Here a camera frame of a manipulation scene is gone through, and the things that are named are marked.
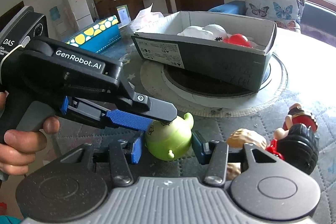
sofa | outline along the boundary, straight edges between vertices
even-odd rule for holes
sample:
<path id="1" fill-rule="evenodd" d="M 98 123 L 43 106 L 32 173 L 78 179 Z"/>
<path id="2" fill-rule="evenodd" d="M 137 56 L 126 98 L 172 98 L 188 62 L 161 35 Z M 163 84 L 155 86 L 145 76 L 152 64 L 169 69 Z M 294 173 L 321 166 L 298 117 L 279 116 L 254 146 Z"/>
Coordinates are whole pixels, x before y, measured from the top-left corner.
<path id="1" fill-rule="evenodd" d="M 245 1 L 232 2 L 211 8 L 209 12 L 245 15 Z M 306 1 L 301 17 L 301 33 L 336 47 L 336 13 Z"/>

polka dot pattern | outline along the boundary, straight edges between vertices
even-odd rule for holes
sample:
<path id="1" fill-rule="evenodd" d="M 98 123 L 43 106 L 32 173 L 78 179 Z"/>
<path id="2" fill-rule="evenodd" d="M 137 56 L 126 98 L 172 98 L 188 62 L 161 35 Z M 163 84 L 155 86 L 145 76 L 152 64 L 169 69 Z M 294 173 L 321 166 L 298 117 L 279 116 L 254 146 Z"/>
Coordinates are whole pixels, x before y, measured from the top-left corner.
<path id="1" fill-rule="evenodd" d="M 67 41 L 66 44 L 70 44 L 75 47 L 79 47 L 84 44 L 86 41 L 90 40 L 92 37 L 100 34 L 104 30 L 110 28 L 112 25 L 118 24 L 119 21 L 116 16 L 109 17 L 108 19 L 104 19 L 98 24 L 84 30 L 82 33 L 78 34 L 76 37 L 71 38 L 71 40 Z"/>

blue sofa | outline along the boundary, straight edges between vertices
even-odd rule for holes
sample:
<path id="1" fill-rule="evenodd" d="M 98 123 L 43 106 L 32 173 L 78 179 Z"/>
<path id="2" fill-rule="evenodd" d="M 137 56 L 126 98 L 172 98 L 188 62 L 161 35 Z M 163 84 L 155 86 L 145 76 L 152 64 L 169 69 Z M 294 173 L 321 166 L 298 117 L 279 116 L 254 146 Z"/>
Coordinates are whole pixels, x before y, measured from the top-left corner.
<path id="1" fill-rule="evenodd" d="M 227 4 L 211 8 L 209 12 L 245 15 L 245 1 L 234 0 Z M 312 2 L 306 1 L 301 24 L 313 27 L 336 37 L 336 13 Z"/>

white plastic bag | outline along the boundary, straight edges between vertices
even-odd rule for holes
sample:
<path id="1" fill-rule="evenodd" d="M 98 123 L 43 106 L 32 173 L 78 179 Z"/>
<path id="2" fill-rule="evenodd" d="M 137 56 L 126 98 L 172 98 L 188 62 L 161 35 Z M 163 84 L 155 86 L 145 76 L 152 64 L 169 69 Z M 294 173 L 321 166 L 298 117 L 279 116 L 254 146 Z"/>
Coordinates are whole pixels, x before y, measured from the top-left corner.
<path id="1" fill-rule="evenodd" d="M 130 24 L 128 24 L 128 29 L 131 34 L 145 27 L 147 24 L 155 22 L 164 17 L 161 12 L 152 12 L 152 6 L 153 3 L 148 8 L 141 10 L 136 18 Z"/>

gray cardboard box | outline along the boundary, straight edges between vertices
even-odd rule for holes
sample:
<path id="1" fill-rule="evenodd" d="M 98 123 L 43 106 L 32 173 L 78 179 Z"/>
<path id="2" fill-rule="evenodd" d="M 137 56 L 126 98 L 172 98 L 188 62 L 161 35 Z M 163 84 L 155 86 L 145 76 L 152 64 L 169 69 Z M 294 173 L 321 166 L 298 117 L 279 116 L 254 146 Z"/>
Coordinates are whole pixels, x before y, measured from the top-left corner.
<path id="1" fill-rule="evenodd" d="M 243 47 L 177 35 L 189 26 L 221 25 L 227 33 L 252 37 Z M 184 68 L 258 92 L 274 49 L 277 26 L 264 19 L 211 12 L 177 12 L 136 31 L 134 44 L 144 59 Z"/>

